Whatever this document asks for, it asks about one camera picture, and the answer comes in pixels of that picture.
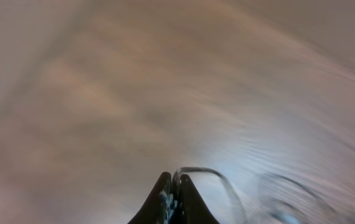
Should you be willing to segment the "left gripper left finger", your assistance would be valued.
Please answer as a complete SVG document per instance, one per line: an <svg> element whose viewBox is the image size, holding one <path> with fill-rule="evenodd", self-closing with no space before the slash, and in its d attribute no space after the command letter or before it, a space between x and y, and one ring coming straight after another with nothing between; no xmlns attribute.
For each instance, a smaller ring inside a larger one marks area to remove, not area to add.
<svg viewBox="0 0 355 224"><path fill-rule="evenodd" d="M164 223L167 197L171 190L171 174L163 172L147 196L144 204L128 224Z"/></svg>

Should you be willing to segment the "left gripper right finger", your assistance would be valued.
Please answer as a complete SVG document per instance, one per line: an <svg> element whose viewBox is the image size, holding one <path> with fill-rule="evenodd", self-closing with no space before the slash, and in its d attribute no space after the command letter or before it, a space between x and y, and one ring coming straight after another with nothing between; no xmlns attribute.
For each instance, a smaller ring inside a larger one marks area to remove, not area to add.
<svg viewBox="0 0 355 224"><path fill-rule="evenodd" d="M180 181L177 223L219 224L209 211L191 178L187 174L183 174Z"/></svg>

